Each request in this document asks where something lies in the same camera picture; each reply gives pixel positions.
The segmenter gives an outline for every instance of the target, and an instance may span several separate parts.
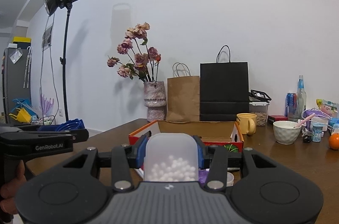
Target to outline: yellow mug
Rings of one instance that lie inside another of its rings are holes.
[[[257,115],[252,113],[237,114],[237,123],[241,134],[252,135],[257,128]]]

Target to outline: studio light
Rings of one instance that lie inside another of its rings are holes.
[[[65,27],[63,57],[60,58],[60,62],[62,64],[62,88],[63,88],[63,98],[64,98],[64,108],[65,108],[66,121],[69,120],[68,119],[68,109],[67,109],[67,96],[66,96],[66,41],[67,41],[67,30],[68,30],[69,16],[71,14],[72,3],[75,2],[75,1],[78,1],[78,0],[43,0],[47,14],[49,16],[53,15],[58,7],[60,9],[62,9],[62,8],[67,9],[67,19],[66,19],[66,27]]]

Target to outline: ribbed gray surface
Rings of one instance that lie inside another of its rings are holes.
[[[88,224],[251,224],[237,215],[226,197],[202,190],[198,182],[141,183],[117,194]]]

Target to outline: vase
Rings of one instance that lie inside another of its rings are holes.
[[[166,92],[164,82],[144,82],[144,101],[147,107],[147,121],[165,119]]]

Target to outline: finger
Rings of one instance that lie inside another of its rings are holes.
[[[21,160],[16,169],[16,177],[21,178],[21,176],[24,176],[24,175],[25,175],[25,165],[23,161]]]
[[[4,184],[0,188],[0,195],[4,199],[14,197],[20,186],[25,182],[26,182],[25,176],[21,176],[21,178],[14,178],[13,180]]]
[[[17,208],[15,207],[14,197],[2,200],[0,202],[0,207],[5,213],[17,214]]]

